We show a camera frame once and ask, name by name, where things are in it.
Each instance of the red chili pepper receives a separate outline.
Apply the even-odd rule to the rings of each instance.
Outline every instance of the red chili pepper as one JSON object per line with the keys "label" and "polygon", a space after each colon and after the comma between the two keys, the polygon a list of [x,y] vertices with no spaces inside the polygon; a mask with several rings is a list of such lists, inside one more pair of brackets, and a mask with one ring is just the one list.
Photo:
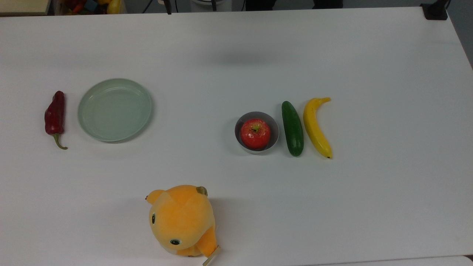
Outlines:
{"label": "red chili pepper", "polygon": [[44,113],[44,122],[46,123],[46,133],[54,137],[59,148],[67,150],[59,144],[59,136],[64,133],[64,110],[66,99],[62,91],[57,91],[53,97],[53,102]]}

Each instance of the banana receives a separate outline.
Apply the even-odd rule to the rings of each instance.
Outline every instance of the banana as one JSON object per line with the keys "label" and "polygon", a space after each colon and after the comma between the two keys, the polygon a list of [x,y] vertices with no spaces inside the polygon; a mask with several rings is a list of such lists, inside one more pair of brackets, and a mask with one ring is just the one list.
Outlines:
{"label": "banana", "polygon": [[328,143],[327,139],[320,130],[317,122],[317,116],[315,113],[317,109],[326,102],[329,102],[330,98],[313,98],[309,100],[304,108],[304,126],[306,127],[307,134],[309,135],[312,144],[319,151],[320,154],[327,158],[332,158],[332,148]]}

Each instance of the cucumber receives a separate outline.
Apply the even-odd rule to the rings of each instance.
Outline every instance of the cucumber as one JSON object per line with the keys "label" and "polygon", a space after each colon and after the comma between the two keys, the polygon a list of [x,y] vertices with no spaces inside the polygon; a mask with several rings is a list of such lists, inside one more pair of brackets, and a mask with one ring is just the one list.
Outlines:
{"label": "cucumber", "polygon": [[281,110],[289,152],[293,156],[299,156],[304,149],[304,132],[299,115],[294,106],[288,101],[282,103]]}

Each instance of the plush toy ear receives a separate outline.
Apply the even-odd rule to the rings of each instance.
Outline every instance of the plush toy ear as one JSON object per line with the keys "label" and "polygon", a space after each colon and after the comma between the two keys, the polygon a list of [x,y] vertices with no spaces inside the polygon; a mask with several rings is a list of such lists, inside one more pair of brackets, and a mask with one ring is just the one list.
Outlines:
{"label": "plush toy ear", "polygon": [[199,193],[199,194],[206,195],[206,196],[209,195],[209,194],[207,193],[207,189],[204,188],[203,186],[198,186],[198,187],[196,187],[195,189],[197,189],[197,193]]}
{"label": "plush toy ear", "polygon": [[151,192],[148,196],[146,196],[145,200],[149,202],[149,204],[154,204],[156,199],[164,192],[164,190],[158,189]]}

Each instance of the red apple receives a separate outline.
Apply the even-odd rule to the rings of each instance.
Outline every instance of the red apple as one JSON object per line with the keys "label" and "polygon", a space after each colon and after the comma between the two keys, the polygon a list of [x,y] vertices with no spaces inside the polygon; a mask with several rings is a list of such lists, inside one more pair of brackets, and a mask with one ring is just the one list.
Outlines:
{"label": "red apple", "polygon": [[248,148],[257,150],[266,147],[271,137],[268,124],[258,118],[246,121],[241,127],[240,137]]}

